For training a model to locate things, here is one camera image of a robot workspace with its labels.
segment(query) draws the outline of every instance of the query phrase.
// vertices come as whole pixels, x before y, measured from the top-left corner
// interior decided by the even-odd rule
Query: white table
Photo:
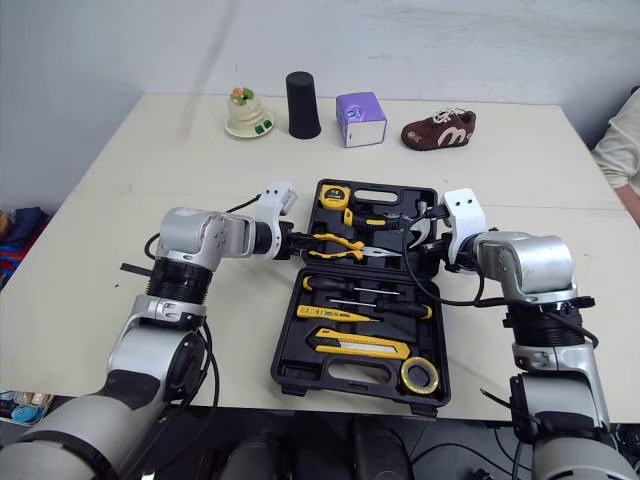
[[[576,260],[580,291],[598,304],[583,316],[601,339],[596,354],[611,418],[640,420],[639,387],[630,378],[640,365],[634,302],[640,236],[560,108],[460,104],[478,114],[471,143],[414,152],[400,142],[402,126],[447,104],[384,101],[390,120],[385,143],[345,149],[333,99],[319,101],[323,132],[308,141],[286,133],[282,98],[264,99],[276,131],[259,140],[229,138],[224,102],[220,96],[141,98],[0,296],[0,387],[63,395],[100,388],[113,342],[146,286],[145,278],[119,266],[150,266],[142,246],[169,208],[227,209],[270,181],[287,180],[299,194],[287,219],[304,230],[317,181],[345,178],[440,193],[469,186],[491,225],[562,237]],[[269,367],[301,266],[299,259],[222,262],[207,299],[221,368],[220,404],[408,414],[404,405],[364,396],[280,393]],[[436,282],[450,298],[470,298],[476,288],[474,278],[446,272]],[[490,282],[487,295],[497,294]],[[444,308],[452,399],[440,416],[509,418],[479,391],[507,397],[509,377],[517,371],[503,317],[502,308]],[[195,403],[207,404],[211,394],[209,379]]]

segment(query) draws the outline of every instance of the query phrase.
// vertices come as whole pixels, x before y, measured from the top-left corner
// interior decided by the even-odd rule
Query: screwdriver
[[[302,281],[302,287],[305,290],[328,290],[331,292],[347,292],[353,293],[354,290],[360,292],[373,292],[383,295],[400,295],[399,292],[392,292],[390,290],[374,290],[372,288],[360,288],[356,287],[352,282],[339,282],[327,277],[304,277]]]
[[[334,322],[379,322],[375,318],[365,317],[357,313],[337,310],[335,308],[314,307],[313,305],[298,305],[296,315],[300,318],[326,318]]]
[[[345,305],[360,305],[362,307],[372,307],[376,312],[391,312],[403,315],[405,317],[414,317],[421,320],[431,318],[433,311],[427,305],[421,305],[416,302],[389,302],[387,300],[376,300],[376,303],[352,302],[350,300],[329,299],[333,303],[342,303]]]

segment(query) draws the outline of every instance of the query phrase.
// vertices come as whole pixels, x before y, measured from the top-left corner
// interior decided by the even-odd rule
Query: black cylinder
[[[565,318],[574,325],[582,325],[582,317],[578,309],[572,309]],[[518,345],[561,347],[585,343],[581,333],[547,317],[539,307],[510,306],[507,322],[513,328],[513,335]]]
[[[308,140],[320,134],[320,119],[316,104],[313,76],[307,72],[287,75],[287,103],[289,104],[289,134]]]
[[[159,258],[153,264],[147,295],[202,305],[212,277],[204,267]]]
[[[253,253],[267,253],[271,248],[271,228],[264,222],[256,222],[256,243]]]

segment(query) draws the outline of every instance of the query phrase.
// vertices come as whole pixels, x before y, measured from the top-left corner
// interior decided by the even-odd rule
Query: shoe lace
[[[431,118],[433,118],[433,123],[447,123],[451,120],[451,115],[460,115],[462,113],[464,113],[464,110],[461,108],[449,107],[445,110],[440,110],[439,112],[434,113]]]

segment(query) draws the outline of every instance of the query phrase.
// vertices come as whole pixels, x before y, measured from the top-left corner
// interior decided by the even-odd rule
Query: black cup
[[[320,134],[320,119],[316,104],[313,76],[307,72],[287,75],[287,103],[289,104],[289,134],[308,140]]]

